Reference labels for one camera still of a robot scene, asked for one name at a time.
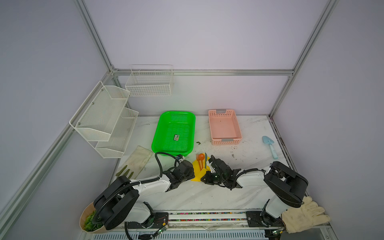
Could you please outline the yellow paper napkin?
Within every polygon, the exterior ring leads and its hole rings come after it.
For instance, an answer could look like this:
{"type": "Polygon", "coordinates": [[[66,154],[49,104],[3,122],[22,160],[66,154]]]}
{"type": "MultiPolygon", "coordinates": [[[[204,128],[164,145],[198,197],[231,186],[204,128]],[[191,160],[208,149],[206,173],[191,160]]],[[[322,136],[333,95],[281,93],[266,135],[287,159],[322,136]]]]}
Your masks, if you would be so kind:
{"type": "Polygon", "coordinates": [[[201,182],[201,178],[203,178],[207,172],[210,172],[211,169],[209,166],[205,168],[205,163],[203,162],[203,168],[200,169],[200,162],[198,160],[193,161],[193,168],[195,177],[191,179],[193,182],[201,182]]]}

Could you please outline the orange plastic spoon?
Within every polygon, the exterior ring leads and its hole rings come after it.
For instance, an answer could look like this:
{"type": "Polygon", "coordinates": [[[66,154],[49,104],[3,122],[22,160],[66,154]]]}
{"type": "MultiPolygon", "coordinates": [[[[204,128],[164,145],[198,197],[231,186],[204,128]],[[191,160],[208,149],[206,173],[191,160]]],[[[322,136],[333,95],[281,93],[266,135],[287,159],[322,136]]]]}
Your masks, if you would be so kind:
{"type": "Polygon", "coordinates": [[[206,155],[203,153],[197,155],[197,161],[198,161],[200,170],[205,168],[205,160],[206,160],[205,156],[206,155]]]}

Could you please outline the pink plastic basket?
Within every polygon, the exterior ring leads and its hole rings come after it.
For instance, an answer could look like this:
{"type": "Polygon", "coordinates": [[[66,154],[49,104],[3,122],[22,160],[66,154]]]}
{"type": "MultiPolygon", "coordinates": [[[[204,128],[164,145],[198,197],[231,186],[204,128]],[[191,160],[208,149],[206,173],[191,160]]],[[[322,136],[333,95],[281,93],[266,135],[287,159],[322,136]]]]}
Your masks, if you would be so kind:
{"type": "Polygon", "coordinates": [[[242,133],[233,109],[208,111],[212,145],[238,145],[242,133]]]}

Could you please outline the green plastic basket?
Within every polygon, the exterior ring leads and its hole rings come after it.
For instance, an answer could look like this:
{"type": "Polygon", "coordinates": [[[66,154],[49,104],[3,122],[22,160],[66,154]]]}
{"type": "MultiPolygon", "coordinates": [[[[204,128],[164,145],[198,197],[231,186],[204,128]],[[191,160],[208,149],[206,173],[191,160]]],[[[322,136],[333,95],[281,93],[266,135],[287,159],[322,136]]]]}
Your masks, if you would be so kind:
{"type": "Polygon", "coordinates": [[[154,153],[189,155],[194,148],[196,116],[190,112],[164,112],[158,121],[153,142],[154,153]]]}

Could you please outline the teal plastic knife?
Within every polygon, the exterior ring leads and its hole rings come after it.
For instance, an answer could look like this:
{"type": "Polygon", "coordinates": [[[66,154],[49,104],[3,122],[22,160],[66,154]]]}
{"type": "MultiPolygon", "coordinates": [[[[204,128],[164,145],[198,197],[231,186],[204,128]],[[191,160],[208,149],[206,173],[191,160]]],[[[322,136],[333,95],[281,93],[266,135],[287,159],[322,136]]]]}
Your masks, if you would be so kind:
{"type": "Polygon", "coordinates": [[[205,155],[204,168],[207,170],[208,155],[207,155],[207,153],[204,153],[204,155],[205,155]]]}

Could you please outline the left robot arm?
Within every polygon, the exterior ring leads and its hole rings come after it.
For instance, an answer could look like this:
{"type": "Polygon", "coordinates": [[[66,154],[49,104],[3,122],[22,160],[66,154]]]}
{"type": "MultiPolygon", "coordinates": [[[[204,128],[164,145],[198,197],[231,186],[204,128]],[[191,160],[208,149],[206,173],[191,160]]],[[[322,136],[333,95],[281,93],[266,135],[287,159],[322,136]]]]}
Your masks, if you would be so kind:
{"type": "Polygon", "coordinates": [[[121,223],[125,230],[133,224],[144,229],[157,224],[153,208],[148,202],[140,202],[139,197],[174,190],[192,180],[195,173],[193,164],[182,155],[157,152],[155,159],[160,169],[157,177],[130,180],[121,175],[94,200],[93,225],[102,225],[109,231],[121,223]]]}

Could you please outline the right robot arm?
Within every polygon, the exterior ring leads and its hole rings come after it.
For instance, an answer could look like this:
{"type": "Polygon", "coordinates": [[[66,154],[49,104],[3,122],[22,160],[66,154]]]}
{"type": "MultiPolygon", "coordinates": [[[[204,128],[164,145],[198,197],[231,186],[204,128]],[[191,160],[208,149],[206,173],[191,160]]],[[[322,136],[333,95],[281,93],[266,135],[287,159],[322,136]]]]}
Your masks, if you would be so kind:
{"type": "Polygon", "coordinates": [[[308,180],[281,162],[275,161],[268,170],[231,169],[221,159],[211,156],[203,160],[198,155],[193,162],[195,180],[206,185],[216,185],[229,190],[245,187],[265,186],[274,193],[269,199],[256,222],[264,227],[271,227],[280,220],[283,212],[289,208],[300,208],[308,187],[308,180]]]}

